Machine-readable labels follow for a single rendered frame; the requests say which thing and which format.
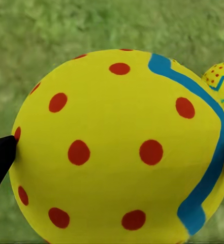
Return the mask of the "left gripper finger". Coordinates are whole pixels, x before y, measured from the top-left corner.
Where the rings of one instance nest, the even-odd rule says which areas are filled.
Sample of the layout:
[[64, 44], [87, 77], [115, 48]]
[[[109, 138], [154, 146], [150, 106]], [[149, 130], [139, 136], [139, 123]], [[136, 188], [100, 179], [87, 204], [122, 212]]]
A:
[[11, 135], [0, 138], [0, 183], [15, 160], [15, 152], [15, 136]]

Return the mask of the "easter egg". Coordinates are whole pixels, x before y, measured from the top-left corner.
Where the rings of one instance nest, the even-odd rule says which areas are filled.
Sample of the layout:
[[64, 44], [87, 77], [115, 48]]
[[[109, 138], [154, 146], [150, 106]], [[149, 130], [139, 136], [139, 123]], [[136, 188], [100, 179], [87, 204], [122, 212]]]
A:
[[211, 67], [202, 78], [224, 105], [224, 63]]
[[16, 201], [48, 244], [183, 244], [224, 199], [224, 105], [158, 54], [69, 60], [28, 95], [11, 135]]

